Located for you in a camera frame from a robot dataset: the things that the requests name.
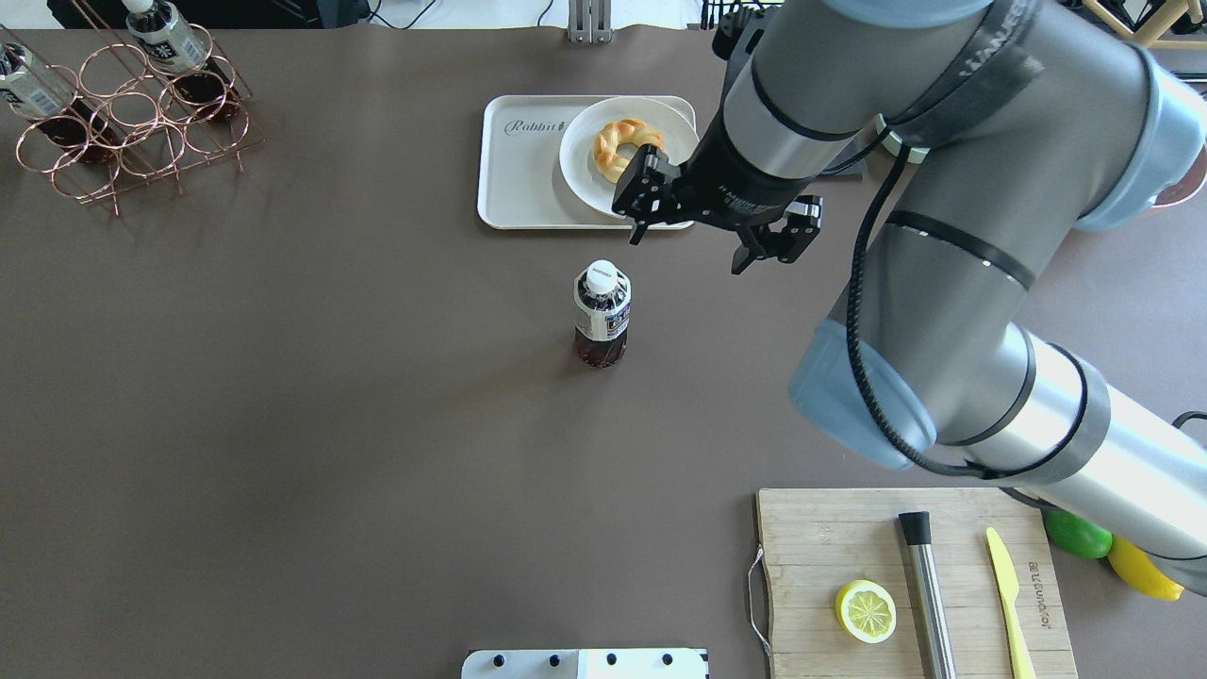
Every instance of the brown table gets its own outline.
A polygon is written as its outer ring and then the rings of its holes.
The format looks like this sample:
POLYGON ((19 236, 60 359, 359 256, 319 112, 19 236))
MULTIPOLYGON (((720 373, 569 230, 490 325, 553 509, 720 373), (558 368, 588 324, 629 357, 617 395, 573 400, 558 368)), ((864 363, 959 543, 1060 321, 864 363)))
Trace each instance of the brown table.
MULTIPOLYGON (((4 675, 435 679, 471 649, 688 645, 760 677, 754 492, 944 484, 839 449, 785 397, 885 156, 815 185, 827 232, 800 262, 741 276, 710 227, 631 247, 479 221, 496 95, 716 111, 709 35, 564 35, 221 34, 268 145, 122 221, 0 158, 4 675), (596 257, 636 289, 601 373, 570 349, 596 257)), ((1021 322, 1164 417, 1203 409, 1205 205, 1072 235, 1021 322)), ((1083 677, 1202 675, 1207 601, 1056 560, 1083 677)))

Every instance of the white plate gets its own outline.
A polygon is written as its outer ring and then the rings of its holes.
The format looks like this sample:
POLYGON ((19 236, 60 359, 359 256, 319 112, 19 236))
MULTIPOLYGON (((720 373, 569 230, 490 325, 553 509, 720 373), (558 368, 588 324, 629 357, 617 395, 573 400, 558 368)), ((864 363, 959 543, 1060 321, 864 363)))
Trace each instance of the white plate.
POLYGON ((591 147, 604 125, 620 118, 641 118, 658 128, 666 141, 666 154, 675 164, 686 160, 700 140, 695 127, 678 111, 645 96, 605 99, 575 116, 561 136, 561 175, 582 201, 613 217, 618 216, 612 211, 616 185, 604 178, 595 168, 591 147))

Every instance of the white bottle cap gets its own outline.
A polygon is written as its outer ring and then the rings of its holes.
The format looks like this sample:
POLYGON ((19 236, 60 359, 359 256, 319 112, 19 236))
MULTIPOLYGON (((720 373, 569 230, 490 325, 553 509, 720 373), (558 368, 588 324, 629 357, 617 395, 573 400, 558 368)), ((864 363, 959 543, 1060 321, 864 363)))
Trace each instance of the white bottle cap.
POLYGON ((607 259, 595 259, 587 267, 587 288, 593 294, 607 294, 617 286, 616 264, 607 259))
POLYGON ((151 7, 154 7, 154 0, 122 0, 122 4, 135 14, 150 12, 151 7))

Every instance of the plastic bottle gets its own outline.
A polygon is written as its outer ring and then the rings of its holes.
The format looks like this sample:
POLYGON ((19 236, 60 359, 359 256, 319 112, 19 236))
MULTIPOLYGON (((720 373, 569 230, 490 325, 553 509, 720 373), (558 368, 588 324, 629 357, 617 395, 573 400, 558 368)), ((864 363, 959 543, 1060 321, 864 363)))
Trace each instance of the plastic bottle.
POLYGON ((205 59, 205 47, 175 5, 167 0, 122 0, 122 4, 130 11, 126 28, 159 69, 175 75, 194 69, 205 71, 176 81, 179 100, 196 107, 202 117, 231 119, 239 112, 232 103, 239 100, 239 94, 231 87, 231 77, 214 57, 205 59), (215 112, 210 103, 221 100, 223 94, 226 103, 215 112))
MULTIPOLYGON (((76 95, 75 88, 53 72, 31 51, 8 42, 0 45, 0 99, 13 111, 35 123, 56 146, 74 151, 91 139, 88 127, 111 146, 121 144, 117 131, 76 95)), ((80 154, 80 162, 103 164, 113 152, 92 144, 80 154)))
POLYGON ((607 259, 596 259, 575 279, 575 351, 594 368, 620 361, 629 343, 629 308, 632 285, 607 259))

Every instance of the bread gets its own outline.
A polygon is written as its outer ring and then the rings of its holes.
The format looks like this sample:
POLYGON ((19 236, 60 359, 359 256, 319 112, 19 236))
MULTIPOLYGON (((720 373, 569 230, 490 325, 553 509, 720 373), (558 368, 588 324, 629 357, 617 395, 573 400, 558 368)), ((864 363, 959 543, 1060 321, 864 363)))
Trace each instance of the bread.
POLYGON ((595 145, 591 147, 591 156, 595 158, 595 166, 605 178, 616 183, 629 166, 629 158, 617 153, 617 148, 623 144, 641 146, 653 144, 666 151, 666 141, 663 133, 640 118, 624 118, 610 122, 595 135, 595 145))

